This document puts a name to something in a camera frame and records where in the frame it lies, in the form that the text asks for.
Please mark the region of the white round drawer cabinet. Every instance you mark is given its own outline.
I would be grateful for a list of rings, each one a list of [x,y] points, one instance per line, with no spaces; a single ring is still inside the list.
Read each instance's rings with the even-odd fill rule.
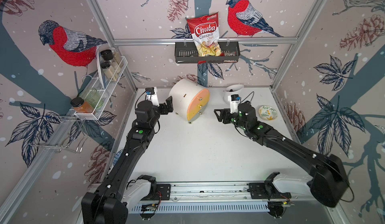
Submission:
[[[187,109],[189,108],[192,99],[203,88],[205,87],[189,79],[182,79],[177,82],[169,93],[169,96],[172,96],[173,112],[180,116],[183,120],[187,121]]]

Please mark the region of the orange top drawer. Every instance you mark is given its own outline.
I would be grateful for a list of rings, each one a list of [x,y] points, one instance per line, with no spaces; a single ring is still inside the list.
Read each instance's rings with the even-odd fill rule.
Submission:
[[[206,105],[210,100],[210,92],[207,88],[201,89],[195,96],[200,105]]]

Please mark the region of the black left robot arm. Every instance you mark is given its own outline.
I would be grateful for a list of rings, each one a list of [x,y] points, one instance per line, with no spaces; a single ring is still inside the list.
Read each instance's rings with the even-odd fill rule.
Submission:
[[[161,115],[173,112],[172,97],[163,104],[154,105],[150,100],[141,101],[136,119],[126,137],[126,145],[110,174],[93,193],[86,193],[81,202],[83,222],[86,224],[124,224],[129,206],[135,206],[148,196],[152,184],[139,179],[132,187],[133,194],[126,194],[129,178],[141,156],[155,135],[155,126]]]

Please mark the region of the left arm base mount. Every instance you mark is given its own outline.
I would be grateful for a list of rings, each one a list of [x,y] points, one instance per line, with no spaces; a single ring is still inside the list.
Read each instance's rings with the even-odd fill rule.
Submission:
[[[149,194],[142,198],[141,201],[169,201],[171,193],[170,184],[156,184],[150,187]]]

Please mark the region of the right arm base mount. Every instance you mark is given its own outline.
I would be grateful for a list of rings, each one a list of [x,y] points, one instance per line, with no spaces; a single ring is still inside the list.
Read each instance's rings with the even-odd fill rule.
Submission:
[[[253,200],[288,200],[291,199],[291,193],[281,193],[273,184],[265,186],[264,182],[248,183],[247,191]]]

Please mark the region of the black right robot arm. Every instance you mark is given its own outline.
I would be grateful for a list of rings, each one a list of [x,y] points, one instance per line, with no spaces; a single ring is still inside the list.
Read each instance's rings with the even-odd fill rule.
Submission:
[[[321,204],[334,208],[342,201],[350,185],[339,157],[316,153],[286,138],[272,126],[259,121],[249,101],[241,103],[237,111],[215,109],[214,113],[219,122],[242,129],[250,140],[278,152],[305,170],[312,177],[307,183],[310,192]]]

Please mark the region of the grey-green bottom drawer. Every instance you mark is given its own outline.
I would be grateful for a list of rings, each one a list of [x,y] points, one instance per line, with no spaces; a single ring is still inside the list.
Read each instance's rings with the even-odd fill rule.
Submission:
[[[198,119],[202,114],[203,111],[205,110],[205,106],[203,105],[197,105],[197,106],[192,106],[187,109],[186,113],[186,118],[188,122],[193,122],[196,119]]]

